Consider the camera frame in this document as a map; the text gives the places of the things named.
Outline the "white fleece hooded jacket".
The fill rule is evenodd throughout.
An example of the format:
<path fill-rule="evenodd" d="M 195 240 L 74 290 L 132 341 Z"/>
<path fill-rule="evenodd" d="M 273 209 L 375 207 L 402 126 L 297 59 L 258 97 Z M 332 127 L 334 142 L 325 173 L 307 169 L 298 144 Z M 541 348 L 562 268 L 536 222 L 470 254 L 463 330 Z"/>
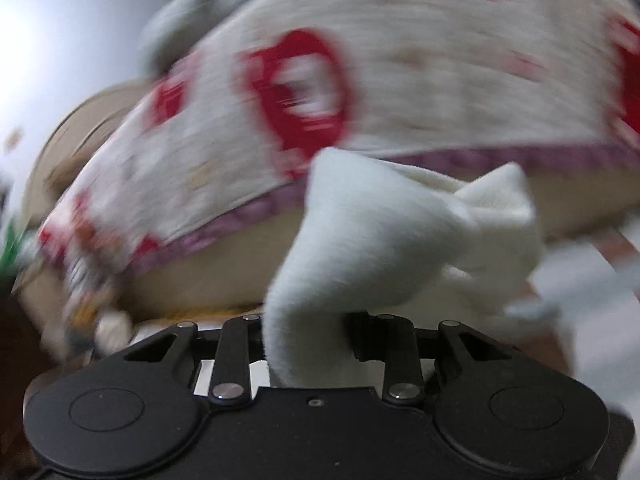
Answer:
<path fill-rule="evenodd" d="M 277 387 L 379 386 L 356 361 L 343 318 L 396 314 L 416 327 L 457 320 L 507 344 L 550 333 L 556 307 L 515 300 L 544 239 L 526 175 L 509 162 L 471 182 L 326 148 L 305 212 L 264 303 L 262 340 Z"/>

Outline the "grey plush bunny toy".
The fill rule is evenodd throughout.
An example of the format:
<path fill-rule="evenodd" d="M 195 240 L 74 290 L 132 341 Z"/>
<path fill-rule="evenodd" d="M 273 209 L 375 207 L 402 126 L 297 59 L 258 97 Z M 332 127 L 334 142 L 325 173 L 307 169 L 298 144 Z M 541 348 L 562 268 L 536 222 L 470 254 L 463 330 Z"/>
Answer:
<path fill-rule="evenodd" d="M 63 326 L 70 344 L 111 356 L 129 346 L 134 323 L 119 305 L 119 281 L 95 258 L 82 257 L 65 274 Z"/>

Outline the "checkered pink grey rug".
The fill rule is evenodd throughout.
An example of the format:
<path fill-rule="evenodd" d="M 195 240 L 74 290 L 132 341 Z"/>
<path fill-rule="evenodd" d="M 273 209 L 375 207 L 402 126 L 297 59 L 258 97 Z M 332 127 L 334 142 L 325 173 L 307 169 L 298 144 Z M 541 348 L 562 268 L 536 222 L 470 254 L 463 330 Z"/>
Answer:
<path fill-rule="evenodd" d="M 402 309 L 433 328 L 454 318 L 568 372 L 636 410 L 639 405 L 639 219 L 548 247 L 528 289 L 502 315 L 480 318 L 425 296 Z"/>

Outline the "green white plastic bag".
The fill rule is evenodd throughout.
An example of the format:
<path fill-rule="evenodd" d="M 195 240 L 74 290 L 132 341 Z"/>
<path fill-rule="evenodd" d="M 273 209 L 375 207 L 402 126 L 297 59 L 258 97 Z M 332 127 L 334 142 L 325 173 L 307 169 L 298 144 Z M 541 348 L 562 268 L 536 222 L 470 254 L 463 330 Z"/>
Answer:
<path fill-rule="evenodd" d="M 1 245 L 0 272 L 2 281 L 12 278 L 17 272 L 18 259 L 24 244 L 24 234 L 25 232 L 14 219 L 8 221 Z"/>

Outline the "quilted strawberry bedspread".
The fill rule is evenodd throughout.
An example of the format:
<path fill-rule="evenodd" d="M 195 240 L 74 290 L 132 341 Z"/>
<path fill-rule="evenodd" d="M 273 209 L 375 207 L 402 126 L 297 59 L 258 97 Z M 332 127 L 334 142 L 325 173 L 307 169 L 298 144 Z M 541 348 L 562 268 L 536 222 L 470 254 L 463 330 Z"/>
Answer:
<path fill-rule="evenodd" d="M 199 39 L 44 219 L 60 268 L 143 272 L 297 202 L 342 148 L 443 174 L 639 161 L 631 0 L 250 0 Z"/>

